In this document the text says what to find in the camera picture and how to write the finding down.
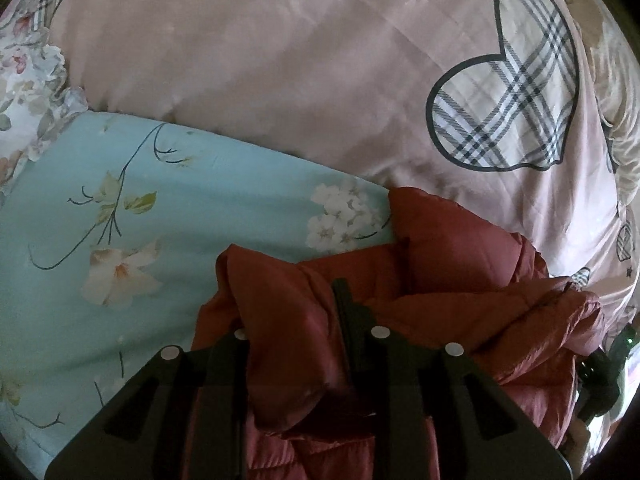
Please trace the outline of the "person's right hand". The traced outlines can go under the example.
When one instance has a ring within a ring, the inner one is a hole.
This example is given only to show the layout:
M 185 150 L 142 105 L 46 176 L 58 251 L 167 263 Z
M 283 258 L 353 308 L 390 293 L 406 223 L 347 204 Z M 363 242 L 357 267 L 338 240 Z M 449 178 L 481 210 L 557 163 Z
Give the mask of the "person's right hand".
M 574 477 L 579 477 L 590 460 L 591 432 L 579 418 L 573 417 L 564 441 L 564 456 Z

